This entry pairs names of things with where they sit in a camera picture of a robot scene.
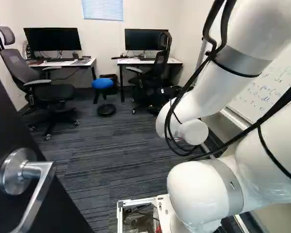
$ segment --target whiteboard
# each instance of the whiteboard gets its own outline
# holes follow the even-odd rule
[[[291,86],[291,45],[252,79],[227,107],[250,123],[262,117]]]

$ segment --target silver door lever handle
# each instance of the silver door lever handle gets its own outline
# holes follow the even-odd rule
[[[13,151],[1,167],[0,187],[6,194],[19,195],[26,190],[31,179],[39,179],[20,223],[11,233],[26,233],[30,229],[55,176],[55,162],[35,160],[32,149],[20,148]]]

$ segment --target white robotic arm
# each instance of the white robotic arm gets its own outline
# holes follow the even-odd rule
[[[184,137],[192,145],[201,144],[208,136],[207,126],[197,118],[222,110],[291,42],[291,0],[239,0],[236,4],[239,6],[229,24],[227,45],[174,109],[179,121],[189,122],[195,133],[183,130],[185,125],[174,115],[170,120],[173,136]],[[160,137],[165,137],[169,109],[170,103],[162,108],[156,121]]]
[[[237,4],[228,44],[208,63],[170,119],[172,135],[192,145],[208,136],[207,126],[197,118],[222,110],[291,42],[291,0],[239,0]],[[157,118],[161,137],[165,137],[169,108],[170,103]],[[211,233],[226,216],[291,202],[291,177],[271,159],[261,138],[291,175],[289,104],[246,136],[235,155],[186,162],[170,171],[167,189],[176,213],[170,224],[172,233]]]

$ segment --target computer monitor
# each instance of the computer monitor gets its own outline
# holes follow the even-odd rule
[[[24,28],[32,51],[82,50],[77,28]]]
[[[162,29],[125,29],[126,50],[164,50],[159,45]]]

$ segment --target black door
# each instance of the black door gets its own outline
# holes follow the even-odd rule
[[[46,161],[0,82],[0,233],[92,232],[54,176],[55,168]]]

